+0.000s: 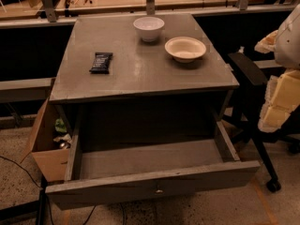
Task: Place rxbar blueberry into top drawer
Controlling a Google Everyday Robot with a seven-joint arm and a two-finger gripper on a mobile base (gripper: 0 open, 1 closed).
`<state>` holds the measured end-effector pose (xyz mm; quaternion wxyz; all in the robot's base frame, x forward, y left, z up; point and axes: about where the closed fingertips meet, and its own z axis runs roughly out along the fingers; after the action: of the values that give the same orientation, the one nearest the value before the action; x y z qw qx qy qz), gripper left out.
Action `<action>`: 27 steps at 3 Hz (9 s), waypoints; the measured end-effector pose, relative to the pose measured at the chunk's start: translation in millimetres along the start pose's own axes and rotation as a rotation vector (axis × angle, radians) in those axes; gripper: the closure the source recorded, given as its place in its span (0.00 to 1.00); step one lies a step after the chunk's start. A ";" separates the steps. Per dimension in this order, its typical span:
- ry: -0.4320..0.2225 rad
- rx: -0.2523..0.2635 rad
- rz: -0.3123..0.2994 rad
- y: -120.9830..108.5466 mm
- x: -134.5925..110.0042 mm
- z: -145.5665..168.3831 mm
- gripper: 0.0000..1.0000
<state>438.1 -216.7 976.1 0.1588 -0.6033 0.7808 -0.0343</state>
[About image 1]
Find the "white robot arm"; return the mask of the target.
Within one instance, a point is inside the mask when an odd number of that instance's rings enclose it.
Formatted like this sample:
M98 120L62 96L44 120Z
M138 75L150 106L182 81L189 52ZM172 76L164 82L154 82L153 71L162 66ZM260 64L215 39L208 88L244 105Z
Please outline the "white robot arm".
M300 68L300 5L277 30L275 60L285 68Z

